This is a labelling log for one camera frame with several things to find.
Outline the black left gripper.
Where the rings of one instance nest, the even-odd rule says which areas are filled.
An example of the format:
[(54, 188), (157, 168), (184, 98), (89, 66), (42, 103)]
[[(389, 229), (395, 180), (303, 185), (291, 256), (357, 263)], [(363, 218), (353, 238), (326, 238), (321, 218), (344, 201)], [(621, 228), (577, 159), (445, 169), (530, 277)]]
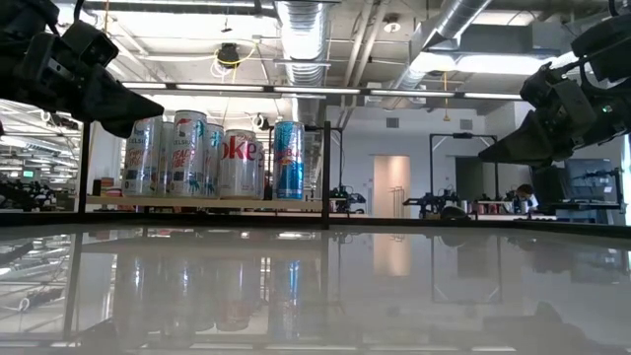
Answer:
[(19, 100), (51, 111), (67, 111), (84, 122), (99, 122), (119, 138), (134, 124), (161, 116), (164, 107), (112, 78), (106, 67), (83, 62), (53, 34), (33, 37), (19, 66)]

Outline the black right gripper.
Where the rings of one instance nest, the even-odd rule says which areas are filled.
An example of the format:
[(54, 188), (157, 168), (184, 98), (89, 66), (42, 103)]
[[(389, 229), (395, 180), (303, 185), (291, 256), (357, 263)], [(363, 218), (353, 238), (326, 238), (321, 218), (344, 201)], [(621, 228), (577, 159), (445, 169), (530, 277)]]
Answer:
[(478, 154), (482, 162), (546, 167), (552, 158), (567, 158), (586, 144), (596, 114), (581, 86), (561, 68), (540, 66), (520, 95), (533, 110), (517, 130)]

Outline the silver Diet Coke can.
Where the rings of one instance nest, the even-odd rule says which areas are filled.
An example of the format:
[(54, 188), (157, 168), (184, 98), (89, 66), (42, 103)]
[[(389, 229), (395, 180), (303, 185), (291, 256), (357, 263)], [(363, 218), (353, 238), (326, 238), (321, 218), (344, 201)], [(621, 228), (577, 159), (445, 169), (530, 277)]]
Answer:
[(258, 145), (253, 131), (229, 129), (221, 146), (219, 195), (222, 199), (255, 199)]
[(257, 199), (264, 198), (265, 189), (265, 149), (264, 145), (260, 142), (256, 142), (257, 156), (256, 156), (256, 183), (255, 183), (255, 196)]

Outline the blue silver Red Bull can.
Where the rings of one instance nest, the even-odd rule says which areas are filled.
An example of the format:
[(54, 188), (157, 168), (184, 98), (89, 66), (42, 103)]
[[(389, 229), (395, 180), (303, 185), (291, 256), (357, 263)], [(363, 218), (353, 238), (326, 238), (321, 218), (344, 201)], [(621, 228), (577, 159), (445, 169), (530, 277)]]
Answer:
[(274, 190), (277, 199), (302, 200), (305, 179), (305, 125), (298, 121), (275, 124), (273, 140)]

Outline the person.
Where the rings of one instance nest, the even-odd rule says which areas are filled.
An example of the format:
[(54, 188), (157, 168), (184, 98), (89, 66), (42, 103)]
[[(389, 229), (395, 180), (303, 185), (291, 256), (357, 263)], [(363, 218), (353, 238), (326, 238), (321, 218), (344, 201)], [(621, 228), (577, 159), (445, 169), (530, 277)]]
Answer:
[(515, 190), (515, 201), (513, 209), (516, 214), (527, 214), (535, 211), (538, 207), (538, 201), (534, 194), (531, 184), (524, 183)]

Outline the dark desk monitor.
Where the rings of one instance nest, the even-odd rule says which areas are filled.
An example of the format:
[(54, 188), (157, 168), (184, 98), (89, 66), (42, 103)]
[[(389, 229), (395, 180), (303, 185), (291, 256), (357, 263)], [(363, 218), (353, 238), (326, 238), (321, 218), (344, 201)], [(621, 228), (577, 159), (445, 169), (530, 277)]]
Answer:
[(620, 201), (620, 171), (609, 159), (570, 159), (564, 163), (565, 196), (587, 202)]

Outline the distant robot workstation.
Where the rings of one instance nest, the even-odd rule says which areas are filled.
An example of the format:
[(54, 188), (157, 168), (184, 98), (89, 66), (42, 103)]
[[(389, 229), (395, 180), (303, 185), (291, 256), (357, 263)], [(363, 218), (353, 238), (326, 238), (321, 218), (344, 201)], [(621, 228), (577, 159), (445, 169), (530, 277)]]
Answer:
[(351, 186), (339, 185), (329, 193), (331, 211), (340, 214), (365, 214), (367, 199)]
[(469, 220), (468, 213), (460, 203), (457, 194), (446, 189), (440, 195), (427, 192), (420, 198), (407, 198), (402, 205), (417, 206), (421, 220)]

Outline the wooden tray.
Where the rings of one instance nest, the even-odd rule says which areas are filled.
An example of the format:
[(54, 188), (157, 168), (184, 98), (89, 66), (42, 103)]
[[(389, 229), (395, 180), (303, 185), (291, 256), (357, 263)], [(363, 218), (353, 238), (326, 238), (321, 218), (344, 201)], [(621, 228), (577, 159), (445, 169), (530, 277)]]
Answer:
[(285, 200), (242, 200), (242, 199), (208, 199), (208, 198), (174, 198), (174, 197), (111, 197), (88, 196), (87, 204), (93, 205), (135, 205), (151, 207), (199, 207), (199, 208), (268, 208), (299, 209), (320, 211), (320, 201), (285, 201)]

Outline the linear ceiling light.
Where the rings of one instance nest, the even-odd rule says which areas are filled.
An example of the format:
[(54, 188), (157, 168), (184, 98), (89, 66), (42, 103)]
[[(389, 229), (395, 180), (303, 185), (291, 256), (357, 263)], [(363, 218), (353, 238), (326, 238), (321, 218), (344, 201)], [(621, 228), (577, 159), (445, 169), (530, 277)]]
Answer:
[(291, 94), (312, 96), (374, 96), (395, 98), (440, 98), (457, 100), (487, 100), (487, 101), (520, 101), (517, 94), (428, 91), (428, 90), (391, 90), (370, 88), (335, 88), (335, 87), (304, 87), (304, 86), (272, 86), (272, 85), (238, 85), (238, 84), (183, 84), (158, 82), (123, 82), (127, 89), (145, 92), (182, 91), (204, 93), (239, 93), (239, 94)]

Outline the black background stand frame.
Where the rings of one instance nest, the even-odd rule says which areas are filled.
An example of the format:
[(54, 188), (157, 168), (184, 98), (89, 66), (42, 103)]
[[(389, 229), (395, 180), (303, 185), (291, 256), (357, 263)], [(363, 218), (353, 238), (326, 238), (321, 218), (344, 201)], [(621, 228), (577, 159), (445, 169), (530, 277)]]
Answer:
[[(428, 192), (435, 194), (434, 186), (434, 153), (438, 147), (447, 138), (453, 139), (479, 139), (487, 147), (498, 141), (496, 135), (480, 135), (470, 132), (458, 132), (458, 133), (431, 133), (429, 135), (429, 181), (430, 189)], [(449, 177), (451, 174), (446, 175), (447, 186), (440, 187), (438, 194), (443, 193), (444, 190), (452, 190), (460, 198), (462, 203), (467, 202), (467, 205), (463, 208), (466, 212), (479, 212), (479, 208), (474, 206), (474, 202), (480, 197), (486, 197), (494, 199), (499, 196), (499, 182), (498, 182), (498, 165), (492, 165), (492, 190), (491, 195), (488, 195), (484, 191), (484, 168), (482, 162), (472, 155), (456, 154), (455, 160), (455, 182), (451, 182)]]

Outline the silver ventilation duct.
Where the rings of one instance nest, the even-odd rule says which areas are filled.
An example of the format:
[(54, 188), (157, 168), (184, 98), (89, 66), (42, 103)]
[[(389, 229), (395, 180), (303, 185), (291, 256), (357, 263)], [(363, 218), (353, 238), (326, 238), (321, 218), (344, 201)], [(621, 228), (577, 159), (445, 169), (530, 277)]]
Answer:
[(459, 48), (461, 35), (492, 1), (443, 0), (439, 13), (416, 27), (408, 44), (407, 65), (389, 88), (415, 90), (431, 72), (453, 71), (455, 60), (451, 56), (435, 54), (429, 49), (443, 42)]
[(319, 2), (277, 1), (284, 58), (307, 61), (285, 66), (288, 81), (297, 86), (322, 86), (329, 6)]

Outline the black aluminium table frame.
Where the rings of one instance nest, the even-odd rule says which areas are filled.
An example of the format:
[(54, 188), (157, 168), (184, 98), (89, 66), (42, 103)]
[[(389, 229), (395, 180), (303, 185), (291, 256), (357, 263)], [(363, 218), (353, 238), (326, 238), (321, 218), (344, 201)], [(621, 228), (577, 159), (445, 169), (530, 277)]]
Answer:
[(577, 235), (594, 235), (616, 239), (631, 240), (630, 226), (615, 226), (603, 224), (559, 223), (543, 219), (514, 219), (508, 220), (495, 215), (489, 220), (419, 220), (401, 218), (370, 218), (370, 217), (333, 217), (330, 212), (330, 141), (331, 125), (329, 122), (323, 128), (323, 171), (321, 179), (322, 209), (272, 209), (272, 215), (254, 213), (252, 215), (201, 215), (177, 213), (153, 213), (151, 206), (135, 205), (93, 205), (87, 204), (86, 181), (81, 180), (78, 210), (75, 212), (3, 212), (0, 213), (0, 228), (34, 227), (61, 224), (100, 224), (122, 222), (164, 223), (167, 225), (195, 225), (195, 226), (309, 226), (321, 230), (328, 230), (332, 226), (366, 226), (388, 228), (417, 228), (445, 227), (445, 228), (499, 228), (524, 229), (554, 233), (569, 233)]

